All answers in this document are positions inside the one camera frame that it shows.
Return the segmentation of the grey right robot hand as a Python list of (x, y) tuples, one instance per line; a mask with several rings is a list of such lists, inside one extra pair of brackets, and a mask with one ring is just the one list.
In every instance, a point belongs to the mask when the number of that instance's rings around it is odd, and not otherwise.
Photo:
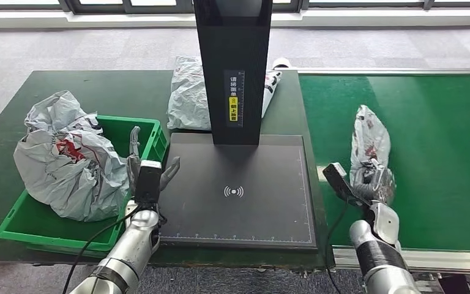
[(377, 159), (371, 158), (351, 167), (350, 183), (354, 193), (365, 200), (376, 200), (390, 206), (395, 195), (392, 171)]

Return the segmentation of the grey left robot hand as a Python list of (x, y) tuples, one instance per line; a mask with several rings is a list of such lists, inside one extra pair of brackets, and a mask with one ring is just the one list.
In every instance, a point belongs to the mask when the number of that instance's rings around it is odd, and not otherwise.
[(174, 157), (170, 166), (163, 171), (162, 164), (153, 160), (141, 160), (138, 150), (140, 127), (130, 133), (130, 154), (127, 157), (127, 176), (130, 195), (137, 203), (157, 203), (161, 191), (173, 179), (180, 168), (180, 157)]

